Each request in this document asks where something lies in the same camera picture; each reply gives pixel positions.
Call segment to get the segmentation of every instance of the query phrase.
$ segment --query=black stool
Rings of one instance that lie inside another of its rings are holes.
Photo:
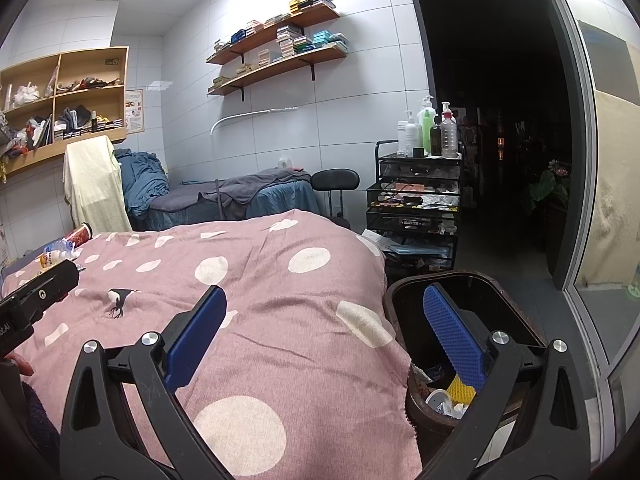
[[[316,191],[329,192],[329,216],[336,225],[351,229],[351,224],[344,218],[344,208],[342,206],[342,192],[357,189],[360,185],[360,176],[353,170],[322,170],[311,176],[311,187]],[[334,216],[334,208],[331,204],[331,192],[340,191],[340,211]]]

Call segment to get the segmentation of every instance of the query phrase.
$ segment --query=black chair backrest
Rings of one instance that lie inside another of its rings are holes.
[[[353,170],[322,170],[311,176],[316,191],[353,190],[360,185],[360,176]]]

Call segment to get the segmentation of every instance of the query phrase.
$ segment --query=metal screw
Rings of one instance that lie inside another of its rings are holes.
[[[492,339],[498,343],[498,345],[506,345],[509,342],[509,336],[502,330],[496,330],[492,335]]]
[[[95,352],[98,348],[98,343],[95,341],[87,341],[86,343],[84,343],[84,346],[82,347],[82,350],[84,350],[85,352],[87,352],[88,354],[90,354],[91,352]]]
[[[158,341],[159,335],[156,332],[147,332],[142,336],[142,344],[145,346],[155,345]]]
[[[566,352],[566,343],[562,339],[556,339],[554,341],[554,349],[558,352]]]

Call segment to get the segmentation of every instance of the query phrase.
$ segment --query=pink polka dot blanket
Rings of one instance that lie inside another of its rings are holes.
[[[292,210],[101,233],[79,251],[78,287],[17,349],[57,428],[85,341],[133,344],[219,285],[225,320],[176,396],[236,478],[413,480],[420,472],[404,411],[410,359],[384,317],[384,261],[369,240]],[[4,293],[38,270],[31,262],[10,275]],[[135,386],[126,393],[151,456],[166,462]]]

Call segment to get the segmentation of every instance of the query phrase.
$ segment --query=brown bottle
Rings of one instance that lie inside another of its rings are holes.
[[[433,126],[429,130],[429,137],[431,139],[431,155],[442,156],[442,136],[440,134],[440,117],[438,115],[433,117]]]

